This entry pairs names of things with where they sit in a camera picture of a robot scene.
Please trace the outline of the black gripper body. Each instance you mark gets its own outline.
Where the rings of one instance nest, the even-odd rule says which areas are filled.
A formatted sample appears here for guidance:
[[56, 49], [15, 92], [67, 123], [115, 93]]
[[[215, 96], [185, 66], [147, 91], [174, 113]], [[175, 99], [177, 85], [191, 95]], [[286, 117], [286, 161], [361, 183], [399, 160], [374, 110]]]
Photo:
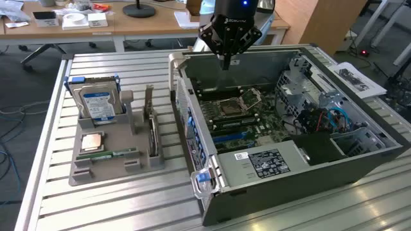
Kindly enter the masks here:
[[257, 0], [218, 0], [211, 24], [218, 32], [226, 48], [227, 28], [238, 29], [255, 26]]

